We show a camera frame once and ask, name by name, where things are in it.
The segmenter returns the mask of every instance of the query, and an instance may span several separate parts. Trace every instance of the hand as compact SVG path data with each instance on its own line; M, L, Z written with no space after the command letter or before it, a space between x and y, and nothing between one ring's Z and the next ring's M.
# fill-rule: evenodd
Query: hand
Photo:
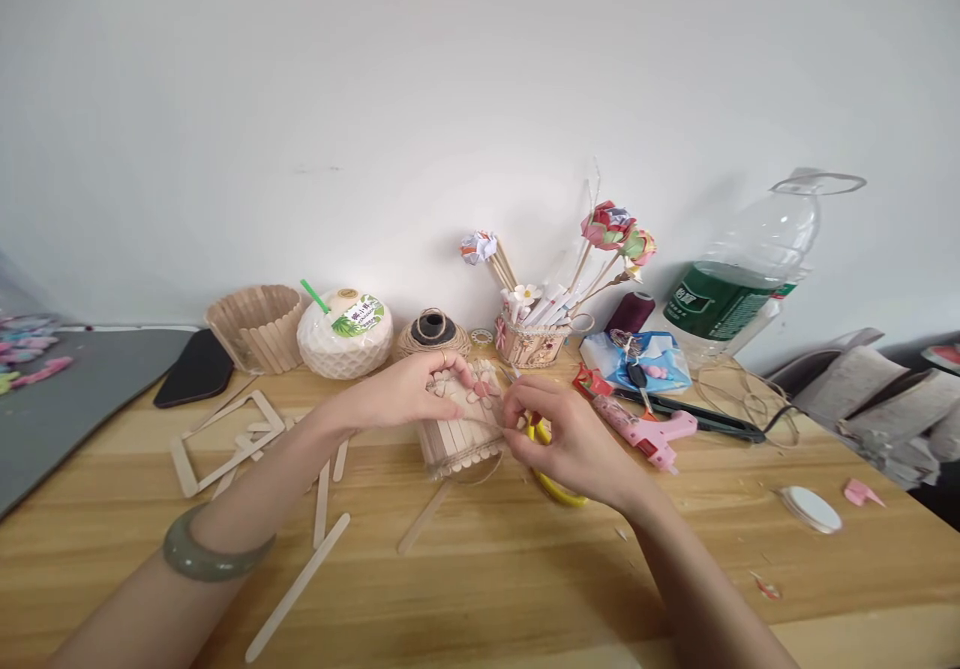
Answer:
M550 420L553 441L543 446L517 426L526 411ZM638 488L656 484L611 436L583 397L546 377L524 375L504 395L503 436L517 461L568 489L624 512Z
M476 378L457 352L427 352L408 356L320 405L315 411L337 417L342 429L359 431L399 426L420 419L459 419L463 408L427 391L431 374L452 369L460 383L473 389Z

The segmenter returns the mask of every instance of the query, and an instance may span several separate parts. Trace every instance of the scissors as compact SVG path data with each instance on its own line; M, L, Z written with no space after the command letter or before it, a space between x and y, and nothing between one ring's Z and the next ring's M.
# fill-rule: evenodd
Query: scissors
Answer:
M507 372L507 370L503 367L500 367L500 371L502 371L503 375L507 378L507 382L513 384L514 378L510 376L509 372ZM517 378L519 378L520 372L518 372L515 368L513 371L516 373ZM527 437L531 441L535 441L538 444L543 444L544 446L553 440L553 437L550 434L550 429L548 429L546 424L544 424L544 419L539 412L530 412L527 414ZM582 507L589 501L589 499L587 499L585 496L580 496L579 494L574 494L573 492L567 491L546 474L543 474L532 467L531 471L537 478L537 481L539 481L543 486L547 494L553 497L553 499L560 504L571 507Z

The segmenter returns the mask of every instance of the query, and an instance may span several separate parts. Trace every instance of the dark red thread spool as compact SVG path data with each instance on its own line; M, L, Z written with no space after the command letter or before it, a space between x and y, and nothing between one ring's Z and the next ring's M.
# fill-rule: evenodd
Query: dark red thread spool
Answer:
M623 299L620 300L620 306L610 317L604 331L609 334L612 329L621 329L634 334L640 331L650 318L656 305L653 297L644 292L624 294Z

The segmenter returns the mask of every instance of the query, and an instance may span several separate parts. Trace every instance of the green bangle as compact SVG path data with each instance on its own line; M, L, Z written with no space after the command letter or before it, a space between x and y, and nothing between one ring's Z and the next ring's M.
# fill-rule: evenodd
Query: green bangle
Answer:
M276 534L263 546L242 554L212 552L197 544L190 534L190 523L206 506L195 506L174 519L163 538L163 558L177 574L195 581L230 581L248 574L273 547Z

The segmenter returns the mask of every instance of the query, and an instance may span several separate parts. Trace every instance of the hot glue gun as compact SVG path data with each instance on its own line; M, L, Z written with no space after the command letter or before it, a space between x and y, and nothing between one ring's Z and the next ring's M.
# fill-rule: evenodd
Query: hot glue gun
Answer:
M598 373L580 365L580 372L573 380L573 385L593 405L606 422L622 436L627 443L636 447L647 457L647 461L660 471L669 471L677 474L673 463L677 453L670 447L674 439L690 436L697 431L697 419L689 412L676 411L668 421L657 421L656 418L641 419L621 407L610 395L611 387ZM644 416L653 417L649 411Z

